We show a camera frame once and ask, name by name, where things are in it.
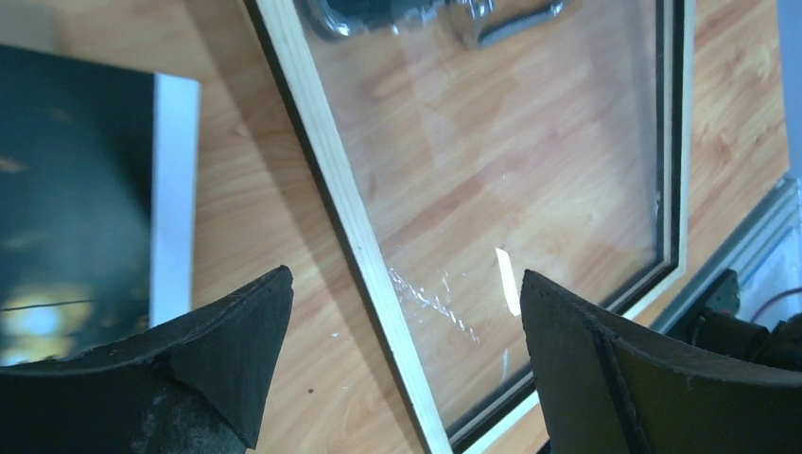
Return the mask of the light wooden picture frame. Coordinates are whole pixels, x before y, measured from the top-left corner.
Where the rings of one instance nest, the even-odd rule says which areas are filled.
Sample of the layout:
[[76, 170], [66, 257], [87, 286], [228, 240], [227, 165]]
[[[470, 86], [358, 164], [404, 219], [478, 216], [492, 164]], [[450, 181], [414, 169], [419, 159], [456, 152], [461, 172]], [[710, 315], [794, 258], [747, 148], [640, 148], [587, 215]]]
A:
[[[345, 247], [355, 260], [388, 346], [423, 446], [430, 453], [480, 453], [539, 401], [529, 360], [513, 384], [485, 407], [453, 426], [437, 412], [426, 373], [417, 354], [402, 306], [387, 274], [367, 209], [357, 187], [339, 128], [314, 61], [297, 1], [258, 1], [253, 20], [267, 31], [264, 48], [278, 60], [285, 80], [285, 102], [299, 115], [307, 147], [321, 172]], [[493, 1], [495, 15], [506, 18], [548, 1]], [[664, 241], [660, 261], [608, 303], [596, 303], [628, 319], [635, 318], [681, 276], [687, 263], [689, 85], [693, 64], [696, 5], [692, 1], [652, 1], [656, 5], [654, 61], [655, 118], [659, 150], [658, 230]]]

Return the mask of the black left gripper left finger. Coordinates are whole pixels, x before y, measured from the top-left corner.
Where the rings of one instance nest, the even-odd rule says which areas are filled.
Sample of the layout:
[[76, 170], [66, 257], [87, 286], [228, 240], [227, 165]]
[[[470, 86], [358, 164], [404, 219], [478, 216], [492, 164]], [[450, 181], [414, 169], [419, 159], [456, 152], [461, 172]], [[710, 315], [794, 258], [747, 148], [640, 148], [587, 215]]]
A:
[[144, 333], [1, 371], [5, 453], [243, 453], [293, 301], [278, 267]]

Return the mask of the autumn leaves photo print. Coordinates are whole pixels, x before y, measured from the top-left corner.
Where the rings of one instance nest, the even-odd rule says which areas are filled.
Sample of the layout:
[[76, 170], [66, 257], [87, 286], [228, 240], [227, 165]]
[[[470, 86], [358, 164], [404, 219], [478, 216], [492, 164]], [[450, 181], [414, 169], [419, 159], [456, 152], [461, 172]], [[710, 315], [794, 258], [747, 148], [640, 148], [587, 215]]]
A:
[[201, 85], [1, 49], [1, 362], [192, 308]]

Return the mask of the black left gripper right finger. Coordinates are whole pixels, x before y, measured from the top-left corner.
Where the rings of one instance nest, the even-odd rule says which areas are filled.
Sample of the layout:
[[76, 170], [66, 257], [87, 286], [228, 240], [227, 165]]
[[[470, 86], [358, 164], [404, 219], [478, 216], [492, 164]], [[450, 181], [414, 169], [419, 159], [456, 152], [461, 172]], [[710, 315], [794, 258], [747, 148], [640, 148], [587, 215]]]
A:
[[526, 271], [520, 306], [553, 453], [797, 453], [801, 370], [722, 356]]

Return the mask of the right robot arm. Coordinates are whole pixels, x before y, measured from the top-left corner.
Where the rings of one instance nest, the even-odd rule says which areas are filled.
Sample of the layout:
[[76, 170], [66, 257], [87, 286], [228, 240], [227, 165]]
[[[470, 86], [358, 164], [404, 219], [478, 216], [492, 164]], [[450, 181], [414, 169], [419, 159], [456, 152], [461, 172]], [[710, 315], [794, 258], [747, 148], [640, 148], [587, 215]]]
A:
[[672, 334], [689, 345], [729, 358], [778, 369], [801, 370], [801, 315], [780, 321], [769, 329], [757, 319], [771, 306], [801, 293], [801, 288], [780, 292], [745, 321], [736, 317], [740, 308], [738, 274], [723, 271], [699, 296]]

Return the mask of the clear acrylic sheet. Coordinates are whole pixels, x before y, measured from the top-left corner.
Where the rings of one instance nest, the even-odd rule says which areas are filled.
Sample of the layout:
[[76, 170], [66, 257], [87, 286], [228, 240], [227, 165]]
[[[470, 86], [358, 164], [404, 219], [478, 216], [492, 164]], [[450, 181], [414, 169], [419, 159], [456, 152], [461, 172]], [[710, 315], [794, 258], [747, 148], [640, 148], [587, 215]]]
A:
[[485, 49], [442, 16], [306, 37], [437, 412], [524, 370], [538, 271], [593, 303], [660, 261], [652, 1], [572, 1]]

